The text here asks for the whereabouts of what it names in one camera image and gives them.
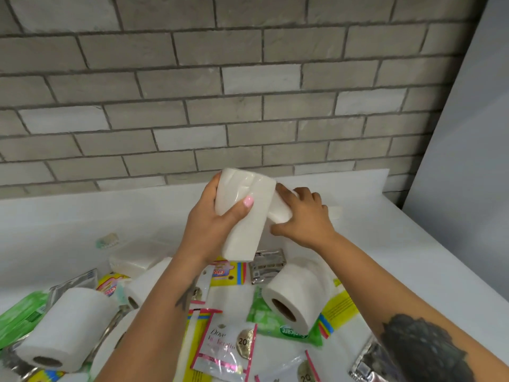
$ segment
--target brick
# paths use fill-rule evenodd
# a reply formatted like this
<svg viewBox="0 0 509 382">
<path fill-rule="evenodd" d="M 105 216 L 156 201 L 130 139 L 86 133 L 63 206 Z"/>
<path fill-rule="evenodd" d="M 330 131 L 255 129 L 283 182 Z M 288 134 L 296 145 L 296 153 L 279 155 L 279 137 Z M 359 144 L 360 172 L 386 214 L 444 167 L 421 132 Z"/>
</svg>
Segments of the brick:
<svg viewBox="0 0 509 382">
<path fill-rule="evenodd" d="M 187 124 L 184 105 L 176 102 L 139 102 L 104 107 L 113 129 L 135 129 Z"/>
<path fill-rule="evenodd" d="M 0 186 L 54 181 L 43 162 L 0 163 Z"/>
<path fill-rule="evenodd" d="M 312 163 L 309 165 L 296 165 L 295 175 L 314 174 L 314 173 L 329 173 L 329 172 L 349 172 L 353 170 L 355 161 L 345 162 L 326 162 L 326 163 Z"/>
<path fill-rule="evenodd" d="M 80 36 L 92 69 L 174 66 L 170 33 L 101 34 Z"/>
<path fill-rule="evenodd" d="M 150 130 L 77 134 L 85 155 L 120 155 L 157 151 Z"/>
<path fill-rule="evenodd" d="M 117 180 L 97 181 L 99 189 L 103 192 L 108 190 L 140 189 L 143 187 L 166 185 L 163 176 L 156 177 L 138 177 L 138 178 L 120 178 Z"/>
<path fill-rule="evenodd" d="M 0 53 L 3 73 L 86 69 L 73 37 L 0 38 Z"/>
<path fill-rule="evenodd" d="M 140 99 L 133 73 L 60 75 L 48 80 L 61 103 Z"/>
<path fill-rule="evenodd" d="M 122 157 L 93 157 L 49 161 L 60 181 L 127 176 Z"/>
<path fill-rule="evenodd" d="M 53 103 L 41 76 L 0 77 L 0 106 Z"/>
<path fill-rule="evenodd" d="M 402 208 L 405 200 L 407 199 L 408 190 L 404 190 L 402 192 L 385 192 L 383 194 L 389 201 L 391 201 L 394 205 L 399 208 Z"/>
<path fill-rule="evenodd" d="M 145 98 L 221 95 L 219 68 L 138 72 Z"/>
<path fill-rule="evenodd" d="M 20 198 L 26 195 L 23 188 L 19 186 L 0 187 L 0 199 Z"/>
<path fill-rule="evenodd" d="M 75 194 L 97 191 L 97 187 L 92 181 L 30 185 L 25 186 L 25 188 L 31 196 L 52 196 L 54 194 Z"/>
<path fill-rule="evenodd" d="M 333 118 L 299 121 L 299 141 L 325 141 L 359 138 L 364 118 Z"/>
<path fill-rule="evenodd" d="M 295 141 L 295 121 L 267 121 L 228 125 L 229 146 L 264 145 Z"/>
<path fill-rule="evenodd" d="M 461 57 L 384 60 L 377 85 L 452 83 L 462 61 Z"/>
<path fill-rule="evenodd" d="M 154 130 L 161 151 L 206 149 L 226 146 L 224 126 L 182 127 Z"/>
<path fill-rule="evenodd" d="M 429 113 L 368 116 L 364 136 L 391 136 L 432 132 Z"/>
<path fill-rule="evenodd" d="M 335 141 L 329 146 L 328 160 L 383 157 L 389 149 L 390 138 Z"/>
<path fill-rule="evenodd" d="M 325 160 L 327 142 L 269 145 L 263 147 L 263 164 L 321 162 Z"/>
<path fill-rule="evenodd" d="M 0 0 L 0 33 L 18 33 L 19 28 L 7 8 L 5 0 Z"/>
<path fill-rule="evenodd" d="M 353 26 L 348 30 L 345 57 L 405 56 L 419 53 L 426 26 Z"/>
<path fill-rule="evenodd" d="M 300 89 L 300 64 L 225 67 L 225 94 L 292 91 Z"/>
<path fill-rule="evenodd" d="M 0 135 L 28 134 L 13 110 L 0 110 Z"/>
<path fill-rule="evenodd" d="M 431 24 L 421 53 L 462 55 L 467 52 L 475 28 L 473 23 Z"/>
<path fill-rule="evenodd" d="M 36 108 L 19 114 L 32 134 L 108 130 L 104 111 L 98 106 Z"/>
<path fill-rule="evenodd" d="M 309 0 L 309 23 L 386 22 L 394 0 Z"/>
<path fill-rule="evenodd" d="M 399 111 L 406 89 L 373 89 L 339 93 L 336 115 L 376 114 Z"/>
<path fill-rule="evenodd" d="M 259 121 L 262 119 L 262 98 L 211 98 L 187 100 L 191 124 Z"/>
<path fill-rule="evenodd" d="M 268 177 L 287 177 L 293 175 L 293 166 L 264 166 L 249 169 Z"/>
<path fill-rule="evenodd" d="M 132 176 L 196 171 L 192 151 L 126 155 L 124 160 Z"/>
<path fill-rule="evenodd" d="M 449 93 L 450 87 L 416 87 L 409 89 L 403 111 L 443 109 Z"/>
<path fill-rule="evenodd" d="M 216 0 L 220 27 L 304 23 L 306 0 Z"/>
<path fill-rule="evenodd" d="M 412 186 L 412 182 L 415 175 L 400 174 L 398 176 L 387 177 L 385 186 L 383 187 L 384 192 L 400 192 L 402 190 L 408 190 Z"/>
<path fill-rule="evenodd" d="M 302 89 L 349 89 L 371 87 L 378 61 L 310 63 L 302 66 Z"/>
<path fill-rule="evenodd" d="M 482 11 L 484 0 L 398 0 L 394 21 L 467 19 Z"/>
<path fill-rule="evenodd" d="M 264 61 L 337 59 L 343 53 L 342 27 L 266 29 Z"/>
<path fill-rule="evenodd" d="M 196 150 L 199 170 L 225 167 L 250 167 L 262 164 L 262 147 L 229 147 L 227 149 Z"/>
<path fill-rule="evenodd" d="M 355 170 L 389 169 L 389 174 L 417 173 L 422 157 L 396 157 L 363 159 L 356 162 Z"/>
<path fill-rule="evenodd" d="M 176 32 L 174 39 L 177 57 L 183 66 L 262 60 L 260 31 Z"/>
<path fill-rule="evenodd" d="M 120 29 L 111 0 L 11 0 L 25 32 Z"/>
<path fill-rule="evenodd" d="M 264 119 L 329 116 L 334 98 L 334 93 L 268 95 L 264 97 Z"/>
<path fill-rule="evenodd" d="M 7 161 L 28 161 L 81 156 L 71 135 L 43 135 L 0 140 L 0 154 Z"/>
<path fill-rule="evenodd" d="M 431 135 L 399 136 L 392 140 L 389 155 L 424 154 Z"/>
<path fill-rule="evenodd" d="M 209 182 L 212 177 L 217 174 L 217 172 L 217 170 L 214 170 L 213 172 L 171 174 L 166 176 L 166 180 L 168 181 L 168 185 Z"/>
<path fill-rule="evenodd" d="M 212 0 L 117 0 L 124 29 L 213 28 Z"/>
</svg>

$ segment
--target pink fingernail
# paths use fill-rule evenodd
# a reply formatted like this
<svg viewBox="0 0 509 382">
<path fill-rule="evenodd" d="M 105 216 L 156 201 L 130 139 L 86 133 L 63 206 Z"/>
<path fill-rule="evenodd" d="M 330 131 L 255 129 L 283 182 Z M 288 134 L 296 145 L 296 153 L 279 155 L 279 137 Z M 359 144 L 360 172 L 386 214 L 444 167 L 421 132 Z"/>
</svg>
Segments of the pink fingernail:
<svg viewBox="0 0 509 382">
<path fill-rule="evenodd" d="M 247 196 L 247 197 L 244 199 L 244 201 L 242 201 L 242 202 L 244 203 L 244 206 L 245 206 L 246 208 L 250 208 L 250 207 L 253 205 L 253 203 L 255 202 L 254 200 L 255 200 L 255 199 L 254 199 L 253 197 L 251 197 L 251 196 Z"/>
</svg>

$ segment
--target tattoo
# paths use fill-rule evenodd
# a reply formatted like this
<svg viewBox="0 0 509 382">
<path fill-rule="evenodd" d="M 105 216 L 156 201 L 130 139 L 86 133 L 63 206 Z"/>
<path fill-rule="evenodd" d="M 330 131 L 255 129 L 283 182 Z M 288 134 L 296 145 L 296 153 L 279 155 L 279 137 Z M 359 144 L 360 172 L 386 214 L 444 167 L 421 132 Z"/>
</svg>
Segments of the tattoo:
<svg viewBox="0 0 509 382">
<path fill-rule="evenodd" d="M 178 305 L 182 306 L 182 311 L 187 311 L 189 309 L 189 303 L 191 302 L 191 297 L 194 293 L 194 289 L 196 287 L 196 282 L 198 281 L 198 276 L 194 278 L 191 285 L 184 291 L 181 297 L 175 303 L 175 307 Z"/>
<path fill-rule="evenodd" d="M 449 333 L 424 319 L 398 314 L 385 324 L 382 343 L 410 382 L 474 382 L 466 352 Z"/>
</svg>

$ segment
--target hand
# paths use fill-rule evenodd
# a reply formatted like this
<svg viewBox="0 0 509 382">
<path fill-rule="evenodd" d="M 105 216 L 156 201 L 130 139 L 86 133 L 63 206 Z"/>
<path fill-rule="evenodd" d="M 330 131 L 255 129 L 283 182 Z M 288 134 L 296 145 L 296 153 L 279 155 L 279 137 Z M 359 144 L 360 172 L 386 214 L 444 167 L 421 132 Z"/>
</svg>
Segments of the hand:
<svg viewBox="0 0 509 382">
<path fill-rule="evenodd" d="M 331 239 L 339 236 L 329 219 L 327 205 L 322 205 L 322 198 L 318 193 L 311 193 L 307 187 L 298 187 L 295 192 L 298 198 L 284 185 L 278 183 L 276 191 L 292 210 L 292 218 L 284 224 L 271 227 L 274 236 L 284 236 L 297 244 L 310 248 L 317 253 L 330 243 Z"/>
<path fill-rule="evenodd" d="M 253 198 L 247 196 L 233 205 L 228 212 L 218 216 L 214 201 L 220 177 L 221 173 L 217 173 L 205 186 L 200 200 L 189 212 L 184 236 L 177 250 L 179 256 L 195 260 L 203 267 L 220 255 L 226 237 L 232 228 L 247 216 L 253 205 Z"/>
</svg>

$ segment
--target white countertop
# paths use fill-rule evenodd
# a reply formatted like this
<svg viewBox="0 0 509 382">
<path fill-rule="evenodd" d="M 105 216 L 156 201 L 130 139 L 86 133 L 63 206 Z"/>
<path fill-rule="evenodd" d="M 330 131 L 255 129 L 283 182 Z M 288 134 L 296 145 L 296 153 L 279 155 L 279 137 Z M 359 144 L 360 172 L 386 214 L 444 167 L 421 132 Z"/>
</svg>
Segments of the white countertop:
<svg viewBox="0 0 509 382">
<path fill-rule="evenodd" d="M 291 188 L 309 186 L 327 205 L 341 205 L 341 217 L 333 221 L 337 231 L 509 364 L 509 303 L 381 194 L 386 175 L 387 170 L 323 173 L 279 181 Z M 33 290 L 95 266 L 106 270 L 108 252 L 96 249 L 95 240 L 108 233 L 129 240 L 164 225 L 165 242 L 176 249 L 203 186 L 0 201 L 0 313 Z M 314 255 L 273 236 L 264 236 L 261 246 L 283 246 L 288 257 Z M 206 306 L 244 320 L 252 293 L 250 284 L 215 287 Z M 351 381 L 347 370 L 369 335 L 360 316 L 331 335 L 317 350 L 322 380 Z M 304 348 L 314 347 L 258 336 L 249 379 Z"/>
</svg>

